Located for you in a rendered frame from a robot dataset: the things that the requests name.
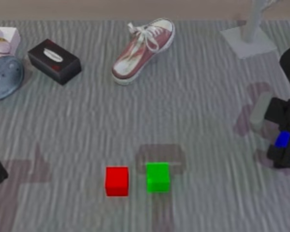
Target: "pink round object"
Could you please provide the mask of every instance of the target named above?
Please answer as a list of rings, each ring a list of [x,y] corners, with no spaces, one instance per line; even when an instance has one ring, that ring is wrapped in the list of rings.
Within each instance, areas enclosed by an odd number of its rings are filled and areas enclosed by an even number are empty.
[[[0,54],[8,54],[11,51],[11,45],[7,41],[0,41]]]

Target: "green cube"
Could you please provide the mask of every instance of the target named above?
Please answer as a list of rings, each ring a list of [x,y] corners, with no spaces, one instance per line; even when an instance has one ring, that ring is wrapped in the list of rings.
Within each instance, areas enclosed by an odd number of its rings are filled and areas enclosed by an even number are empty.
[[[148,192],[168,192],[170,190],[169,163],[151,162],[146,164]]]

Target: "shoe sole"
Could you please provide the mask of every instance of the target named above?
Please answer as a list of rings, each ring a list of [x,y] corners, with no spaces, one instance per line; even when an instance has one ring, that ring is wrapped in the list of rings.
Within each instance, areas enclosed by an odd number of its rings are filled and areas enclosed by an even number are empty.
[[[173,32],[172,32],[172,35],[171,35],[169,41],[160,49],[159,52],[155,53],[148,61],[146,61],[146,63],[139,69],[139,71],[137,71],[137,73],[135,75],[133,75],[132,77],[130,77],[128,79],[119,79],[119,78],[115,77],[114,74],[112,74],[114,81],[121,86],[127,86],[127,85],[131,84],[140,75],[143,68],[148,64],[149,61],[152,60],[152,58],[154,58],[159,53],[166,51],[173,43],[173,40],[175,37],[175,25],[172,23],[172,26],[173,26]]]

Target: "wooden floor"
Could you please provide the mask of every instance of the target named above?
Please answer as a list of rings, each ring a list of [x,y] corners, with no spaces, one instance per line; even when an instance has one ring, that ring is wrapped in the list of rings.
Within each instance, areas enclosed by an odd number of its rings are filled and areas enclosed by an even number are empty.
[[[0,19],[245,19],[251,0],[0,0]],[[266,19],[290,19],[290,0]]]

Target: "red cube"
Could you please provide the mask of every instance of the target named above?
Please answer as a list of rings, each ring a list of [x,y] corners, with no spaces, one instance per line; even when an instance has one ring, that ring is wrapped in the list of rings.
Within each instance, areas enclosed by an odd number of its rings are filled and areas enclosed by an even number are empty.
[[[128,167],[106,167],[105,191],[109,197],[127,197],[129,194]]]

